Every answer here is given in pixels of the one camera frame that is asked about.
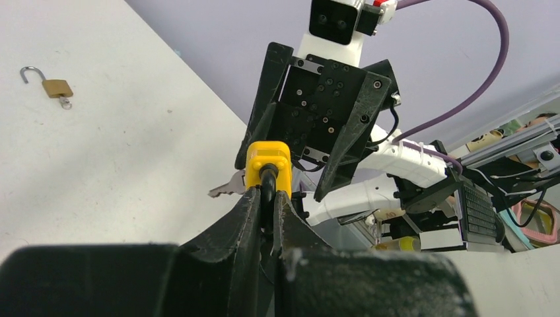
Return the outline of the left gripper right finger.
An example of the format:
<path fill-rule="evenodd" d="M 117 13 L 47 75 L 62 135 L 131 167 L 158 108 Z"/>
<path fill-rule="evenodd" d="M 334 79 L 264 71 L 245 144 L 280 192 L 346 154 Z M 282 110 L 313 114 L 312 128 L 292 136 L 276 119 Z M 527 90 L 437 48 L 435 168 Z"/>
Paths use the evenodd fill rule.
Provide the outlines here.
<path fill-rule="evenodd" d="M 341 316 L 340 259 L 277 192 L 273 228 L 276 316 Z"/>

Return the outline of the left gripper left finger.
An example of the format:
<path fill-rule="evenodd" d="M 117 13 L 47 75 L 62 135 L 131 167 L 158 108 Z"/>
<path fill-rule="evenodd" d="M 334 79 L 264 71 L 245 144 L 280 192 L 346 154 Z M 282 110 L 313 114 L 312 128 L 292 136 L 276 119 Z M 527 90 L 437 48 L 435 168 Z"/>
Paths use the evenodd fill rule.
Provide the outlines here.
<path fill-rule="evenodd" d="M 179 316 L 257 314 L 260 204 L 260 191 L 248 190 L 224 217 L 182 246 Z"/>

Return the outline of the silver key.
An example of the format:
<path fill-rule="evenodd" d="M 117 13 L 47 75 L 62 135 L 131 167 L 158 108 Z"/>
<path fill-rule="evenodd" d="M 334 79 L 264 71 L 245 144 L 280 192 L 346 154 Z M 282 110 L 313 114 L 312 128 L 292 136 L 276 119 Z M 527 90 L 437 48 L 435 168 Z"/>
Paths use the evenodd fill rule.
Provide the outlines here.
<path fill-rule="evenodd" d="M 220 195 L 227 194 L 240 194 L 242 195 L 246 191 L 245 184 L 245 170 L 236 171 L 231 179 L 216 188 L 208 191 L 208 196 L 212 198 L 219 197 Z"/>

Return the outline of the yellow padlock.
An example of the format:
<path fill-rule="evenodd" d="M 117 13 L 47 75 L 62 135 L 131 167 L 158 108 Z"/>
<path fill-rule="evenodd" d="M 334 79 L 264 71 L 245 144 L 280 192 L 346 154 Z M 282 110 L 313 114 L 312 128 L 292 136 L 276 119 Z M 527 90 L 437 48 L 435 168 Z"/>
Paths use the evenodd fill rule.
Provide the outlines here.
<path fill-rule="evenodd" d="M 292 164 L 289 146 L 282 141 L 255 141 L 248 147 L 245 168 L 246 189 L 260 189 L 263 216 L 270 219 L 277 192 L 292 194 Z"/>

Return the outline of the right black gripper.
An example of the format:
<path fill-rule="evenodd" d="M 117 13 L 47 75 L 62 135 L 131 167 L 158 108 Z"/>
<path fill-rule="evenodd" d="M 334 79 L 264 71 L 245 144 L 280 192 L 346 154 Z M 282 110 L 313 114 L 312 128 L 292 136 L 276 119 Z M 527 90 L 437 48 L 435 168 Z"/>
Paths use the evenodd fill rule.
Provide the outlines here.
<path fill-rule="evenodd" d="M 277 42 L 268 44 L 258 89 L 234 167 L 246 166 L 246 154 L 254 141 L 266 138 L 273 109 L 284 83 L 294 49 Z M 269 140 L 282 141 L 294 160 L 323 162 L 314 199 L 351 183 L 381 110 L 389 107 L 398 85 L 391 63 L 385 59 L 359 69 L 329 62 L 309 54 L 292 65 L 269 128 Z"/>

